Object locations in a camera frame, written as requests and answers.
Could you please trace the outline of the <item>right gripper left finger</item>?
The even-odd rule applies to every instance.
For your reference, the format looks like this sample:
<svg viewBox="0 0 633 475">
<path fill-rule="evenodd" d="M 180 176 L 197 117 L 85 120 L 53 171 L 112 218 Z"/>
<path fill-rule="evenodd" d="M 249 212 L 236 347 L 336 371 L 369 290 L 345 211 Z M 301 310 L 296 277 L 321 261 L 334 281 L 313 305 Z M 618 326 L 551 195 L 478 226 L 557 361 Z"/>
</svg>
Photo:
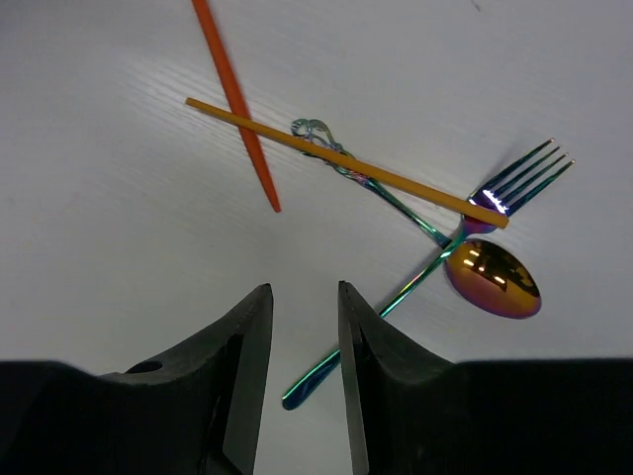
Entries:
<svg viewBox="0 0 633 475">
<path fill-rule="evenodd" d="M 1 365 L 5 474 L 250 474 L 270 349 L 273 292 L 123 373 L 54 361 Z"/>
</svg>

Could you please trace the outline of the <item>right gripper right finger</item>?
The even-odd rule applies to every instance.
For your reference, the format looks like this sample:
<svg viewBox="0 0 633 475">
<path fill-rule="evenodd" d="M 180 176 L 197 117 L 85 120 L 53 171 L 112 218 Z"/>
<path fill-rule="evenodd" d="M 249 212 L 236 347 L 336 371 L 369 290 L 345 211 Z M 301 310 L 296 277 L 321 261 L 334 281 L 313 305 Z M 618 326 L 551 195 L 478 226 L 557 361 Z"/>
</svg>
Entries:
<svg viewBox="0 0 633 475">
<path fill-rule="evenodd" d="M 357 474 L 628 474 L 628 358 L 450 362 L 338 286 Z"/>
</svg>

